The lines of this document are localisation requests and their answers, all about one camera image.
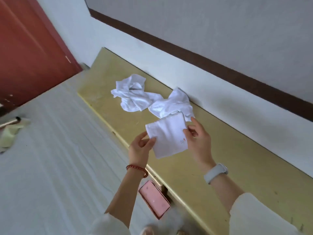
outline watch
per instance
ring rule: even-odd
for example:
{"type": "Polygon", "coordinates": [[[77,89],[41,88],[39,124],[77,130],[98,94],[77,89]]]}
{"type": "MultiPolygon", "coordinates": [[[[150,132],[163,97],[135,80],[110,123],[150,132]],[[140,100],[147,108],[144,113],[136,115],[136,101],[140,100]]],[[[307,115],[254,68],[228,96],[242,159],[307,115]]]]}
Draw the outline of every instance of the watch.
{"type": "Polygon", "coordinates": [[[204,179],[206,183],[209,184],[213,180],[214,177],[216,177],[217,175],[221,173],[228,174],[228,169],[225,165],[219,163],[215,167],[213,167],[211,170],[209,170],[208,173],[204,175],[204,179]]]}

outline person's left arm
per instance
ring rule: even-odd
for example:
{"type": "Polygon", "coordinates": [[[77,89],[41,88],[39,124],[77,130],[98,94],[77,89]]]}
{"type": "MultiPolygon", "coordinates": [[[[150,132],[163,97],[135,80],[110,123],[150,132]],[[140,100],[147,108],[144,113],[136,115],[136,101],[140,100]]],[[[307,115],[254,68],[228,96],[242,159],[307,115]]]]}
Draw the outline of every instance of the person's left arm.
{"type": "MultiPolygon", "coordinates": [[[[139,134],[129,146],[129,164],[145,168],[148,163],[149,151],[154,146],[156,138],[143,139],[147,132],[139,134]]],[[[145,173],[135,168],[129,168],[119,186],[113,200],[105,213],[122,221],[127,228],[131,221],[138,187],[145,173]]]]}

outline pink box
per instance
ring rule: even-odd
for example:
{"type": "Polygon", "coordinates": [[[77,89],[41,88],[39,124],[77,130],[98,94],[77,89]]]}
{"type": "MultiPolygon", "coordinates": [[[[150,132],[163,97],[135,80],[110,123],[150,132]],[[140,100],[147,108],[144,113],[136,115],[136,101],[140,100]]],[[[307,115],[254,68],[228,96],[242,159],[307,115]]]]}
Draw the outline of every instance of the pink box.
{"type": "Polygon", "coordinates": [[[150,180],[139,189],[139,193],[157,219],[162,218],[163,214],[171,207],[170,202],[150,180]]]}

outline gray wall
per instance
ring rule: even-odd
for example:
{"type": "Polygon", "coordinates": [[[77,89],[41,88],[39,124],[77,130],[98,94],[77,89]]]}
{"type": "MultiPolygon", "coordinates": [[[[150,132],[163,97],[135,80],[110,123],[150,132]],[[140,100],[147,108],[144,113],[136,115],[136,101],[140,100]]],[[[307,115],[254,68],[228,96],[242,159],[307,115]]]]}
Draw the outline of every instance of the gray wall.
{"type": "Polygon", "coordinates": [[[88,7],[313,103],[313,0],[86,0],[88,7]]]}

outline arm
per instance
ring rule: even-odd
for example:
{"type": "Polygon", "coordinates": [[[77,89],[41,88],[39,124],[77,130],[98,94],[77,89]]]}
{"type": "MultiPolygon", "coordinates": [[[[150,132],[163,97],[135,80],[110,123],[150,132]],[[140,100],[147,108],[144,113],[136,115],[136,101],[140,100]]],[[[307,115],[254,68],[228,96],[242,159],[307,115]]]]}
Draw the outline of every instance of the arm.
{"type": "MultiPolygon", "coordinates": [[[[211,137],[204,127],[193,117],[194,125],[184,129],[187,138],[188,149],[191,151],[195,161],[203,174],[216,166],[211,154],[211,137]]],[[[226,174],[220,174],[211,181],[219,200],[229,213],[235,200],[244,193],[226,174]]]]}
{"type": "MultiPolygon", "coordinates": [[[[148,163],[149,151],[154,146],[156,138],[143,139],[147,132],[139,134],[129,146],[129,164],[145,168],[148,163]]],[[[122,221],[128,228],[133,213],[139,183],[145,173],[138,169],[129,168],[119,186],[113,200],[105,213],[122,221]]]]}

